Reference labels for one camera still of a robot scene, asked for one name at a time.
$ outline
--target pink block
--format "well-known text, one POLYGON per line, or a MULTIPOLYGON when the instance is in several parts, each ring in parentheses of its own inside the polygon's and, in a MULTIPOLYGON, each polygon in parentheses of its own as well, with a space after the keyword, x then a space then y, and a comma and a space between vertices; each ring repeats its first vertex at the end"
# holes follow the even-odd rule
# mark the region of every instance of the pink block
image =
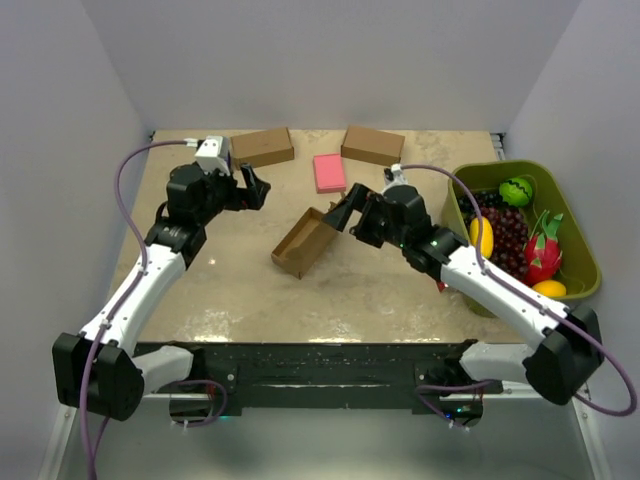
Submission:
POLYGON ((345 192, 347 190, 342 157, 339 153, 313 157, 313 172, 316 176, 316 191, 318 193, 345 192))

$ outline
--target tabletop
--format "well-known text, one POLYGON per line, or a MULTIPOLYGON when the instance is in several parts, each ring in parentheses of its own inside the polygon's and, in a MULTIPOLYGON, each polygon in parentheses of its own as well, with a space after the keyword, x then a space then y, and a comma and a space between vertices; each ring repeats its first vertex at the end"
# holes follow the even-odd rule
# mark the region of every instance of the tabletop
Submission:
MULTIPOLYGON (((248 130, 166 130, 154 140, 233 136, 248 130)), ((487 132, 394 131, 405 136, 403 163, 448 170, 496 161, 487 132)), ((412 270, 395 247, 381 249, 340 234, 311 270, 298 279, 271 261, 271 251, 309 208, 326 210, 340 194, 317 194, 313 156, 340 152, 344 130, 291 130, 295 160, 256 169, 272 186, 258 212, 223 212, 207 227, 208 240, 185 275, 151 316, 141 341, 197 342, 520 342, 504 322, 470 312, 458 292, 439 293, 433 280, 412 270)), ((194 161, 194 149, 150 152, 133 208, 143 234, 166 199, 169 172, 194 161)), ((379 190, 383 167, 344 159, 347 186, 379 190)), ((438 221, 447 178, 408 171, 438 221)), ((355 224, 358 214, 351 223, 355 224)), ((129 232, 114 286, 133 266, 137 244, 129 232)))

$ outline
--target grape bunch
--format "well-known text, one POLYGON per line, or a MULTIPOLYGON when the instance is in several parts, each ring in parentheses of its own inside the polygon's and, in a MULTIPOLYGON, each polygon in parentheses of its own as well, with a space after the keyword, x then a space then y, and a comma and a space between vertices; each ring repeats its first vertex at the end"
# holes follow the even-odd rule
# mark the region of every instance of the grape bunch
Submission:
MULTIPOLYGON (((529 241, 529 227, 516 207, 502 201, 500 194, 481 192, 475 194, 482 216, 489 220, 493 230, 493 253, 491 262, 519 281, 524 281, 528 264, 523 249, 529 241)), ((468 198, 458 200, 460 211, 465 216, 467 228, 475 218, 468 198)))

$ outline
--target dragon fruit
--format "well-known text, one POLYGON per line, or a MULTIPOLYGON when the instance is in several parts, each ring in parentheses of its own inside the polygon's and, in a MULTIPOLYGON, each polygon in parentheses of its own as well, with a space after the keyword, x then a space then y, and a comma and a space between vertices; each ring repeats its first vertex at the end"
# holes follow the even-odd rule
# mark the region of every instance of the dragon fruit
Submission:
POLYGON ((553 217, 549 223, 548 216, 548 211, 540 216, 538 223, 542 226, 542 233, 534 234, 524 248, 524 256, 529 263, 529 271, 524 281, 529 286, 549 280, 562 265, 562 250, 557 237, 562 214, 553 217))

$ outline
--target open cardboard box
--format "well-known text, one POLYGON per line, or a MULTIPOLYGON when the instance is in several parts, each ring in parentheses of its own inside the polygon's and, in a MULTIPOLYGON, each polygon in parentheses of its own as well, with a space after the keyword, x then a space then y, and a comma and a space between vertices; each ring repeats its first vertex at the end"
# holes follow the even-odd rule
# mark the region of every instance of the open cardboard box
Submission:
POLYGON ((309 208, 271 252, 273 263, 302 278, 338 235, 322 221, 323 216, 320 210, 309 208))
POLYGON ((253 168, 293 160, 295 153, 287 127, 245 133, 231 137, 233 164, 248 163, 253 168))

